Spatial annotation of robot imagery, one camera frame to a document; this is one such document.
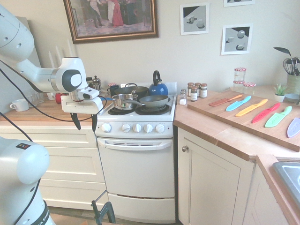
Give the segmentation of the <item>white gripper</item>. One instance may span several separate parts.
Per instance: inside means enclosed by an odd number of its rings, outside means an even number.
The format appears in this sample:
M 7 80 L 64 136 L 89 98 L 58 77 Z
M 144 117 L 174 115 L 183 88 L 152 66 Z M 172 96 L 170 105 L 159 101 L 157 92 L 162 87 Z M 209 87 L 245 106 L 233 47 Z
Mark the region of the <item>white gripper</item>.
M 97 113 L 103 109 L 103 103 L 100 97 L 92 100 L 73 101 L 70 96 L 61 96 L 61 106 L 65 113 L 71 113 L 71 119 L 78 130 L 81 130 L 81 124 L 77 117 L 77 113 L 91 114 L 92 130 L 96 131 L 97 128 Z

